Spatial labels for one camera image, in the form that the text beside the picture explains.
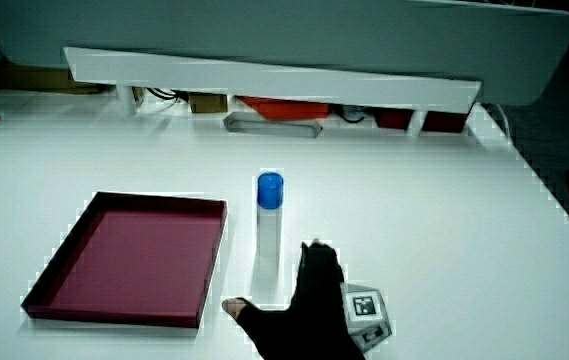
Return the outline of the person's right hand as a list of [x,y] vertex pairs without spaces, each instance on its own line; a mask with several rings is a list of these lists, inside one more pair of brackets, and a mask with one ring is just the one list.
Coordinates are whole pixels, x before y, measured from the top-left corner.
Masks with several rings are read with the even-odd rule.
[[264,360],[364,360],[364,353],[392,334],[387,317],[366,326],[367,315],[382,315],[381,300],[365,295],[344,303],[343,270],[336,251],[315,239],[301,245],[296,287],[284,310],[262,310],[243,297],[222,302]]

